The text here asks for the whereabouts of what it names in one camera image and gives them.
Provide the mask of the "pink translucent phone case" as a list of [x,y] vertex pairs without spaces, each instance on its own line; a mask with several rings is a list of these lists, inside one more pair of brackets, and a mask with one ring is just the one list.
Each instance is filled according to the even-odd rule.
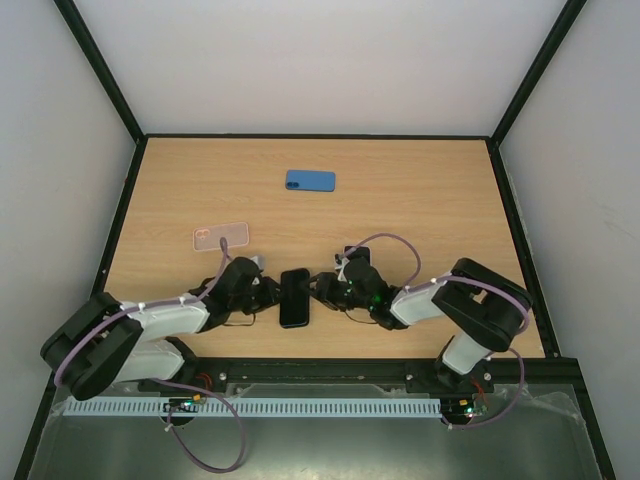
[[196,228],[193,232],[193,249],[196,252],[220,250],[220,241],[226,240],[228,248],[249,244],[249,225],[234,222]]

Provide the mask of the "blue phone case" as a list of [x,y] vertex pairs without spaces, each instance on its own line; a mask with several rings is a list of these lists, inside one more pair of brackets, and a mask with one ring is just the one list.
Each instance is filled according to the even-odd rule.
[[336,187],[336,174],[329,171],[288,170],[285,177],[287,190],[310,192],[333,192]]

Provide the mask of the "black phone pink edge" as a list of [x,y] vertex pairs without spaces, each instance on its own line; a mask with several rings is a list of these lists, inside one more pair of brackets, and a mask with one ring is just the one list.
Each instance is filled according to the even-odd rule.
[[346,259],[348,259],[349,261],[353,261],[355,259],[362,258],[368,264],[371,263],[371,250],[366,245],[361,245],[361,246],[358,246],[358,247],[353,246],[353,245],[347,245],[347,246],[344,247],[343,254],[344,254],[344,257]]

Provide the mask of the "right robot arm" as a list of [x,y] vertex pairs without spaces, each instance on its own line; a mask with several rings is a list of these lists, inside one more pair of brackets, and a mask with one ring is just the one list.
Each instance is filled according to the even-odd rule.
[[389,331],[448,317],[459,332],[439,353],[434,375],[450,392],[476,378],[475,367],[492,354],[510,349],[528,328],[533,304],[524,288],[470,258],[414,287],[392,286],[366,259],[356,258],[345,262],[339,273],[322,272],[301,287],[331,310],[365,310]]

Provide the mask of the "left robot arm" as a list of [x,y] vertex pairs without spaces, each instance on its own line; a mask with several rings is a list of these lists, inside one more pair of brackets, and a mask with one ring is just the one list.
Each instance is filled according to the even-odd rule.
[[281,287],[256,257],[225,260],[216,276],[177,297],[120,302],[92,296],[43,344],[54,383],[89,400],[122,382],[187,377],[194,353],[180,336],[206,333],[236,312],[254,316],[277,305]]

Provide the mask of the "black phone blue edge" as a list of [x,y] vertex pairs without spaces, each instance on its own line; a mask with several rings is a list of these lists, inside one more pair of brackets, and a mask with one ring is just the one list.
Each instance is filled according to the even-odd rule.
[[310,272],[306,268],[281,274],[279,325],[284,329],[306,327],[310,321],[310,297],[307,282]]

